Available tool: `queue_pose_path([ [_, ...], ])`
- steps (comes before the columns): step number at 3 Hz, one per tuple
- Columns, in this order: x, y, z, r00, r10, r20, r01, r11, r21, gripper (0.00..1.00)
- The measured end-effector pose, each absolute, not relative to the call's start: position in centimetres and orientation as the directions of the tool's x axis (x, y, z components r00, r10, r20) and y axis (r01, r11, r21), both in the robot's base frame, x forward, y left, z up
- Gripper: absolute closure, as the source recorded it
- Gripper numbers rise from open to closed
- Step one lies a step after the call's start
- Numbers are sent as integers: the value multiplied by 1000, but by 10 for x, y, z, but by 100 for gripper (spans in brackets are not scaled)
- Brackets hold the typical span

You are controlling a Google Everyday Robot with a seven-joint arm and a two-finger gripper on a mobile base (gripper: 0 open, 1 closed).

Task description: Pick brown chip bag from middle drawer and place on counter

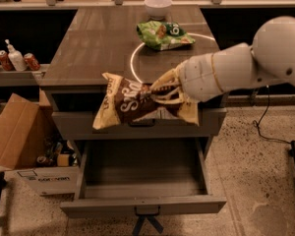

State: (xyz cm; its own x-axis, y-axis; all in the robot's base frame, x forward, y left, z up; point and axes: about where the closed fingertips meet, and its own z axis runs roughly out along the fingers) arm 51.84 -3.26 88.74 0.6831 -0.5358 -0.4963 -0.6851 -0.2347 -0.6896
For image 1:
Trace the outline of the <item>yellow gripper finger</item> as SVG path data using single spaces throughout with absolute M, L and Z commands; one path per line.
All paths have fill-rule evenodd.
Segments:
M 185 101 L 185 96 L 183 93 L 156 95 L 154 101 L 160 104 L 180 104 Z
M 151 90 L 157 90 L 162 87 L 179 86 L 178 70 L 171 69 L 160 76 L 151 86 Z

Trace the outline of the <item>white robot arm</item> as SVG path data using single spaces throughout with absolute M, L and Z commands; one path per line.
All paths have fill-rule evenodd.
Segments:
M 277 17 L 256 32 L 253 43 L 193 56 L 169 70 L 150 89 L 172 87 L 177 101 L 206 102 L 235 89 L 288 83 L 295 87 L 295 18 Z

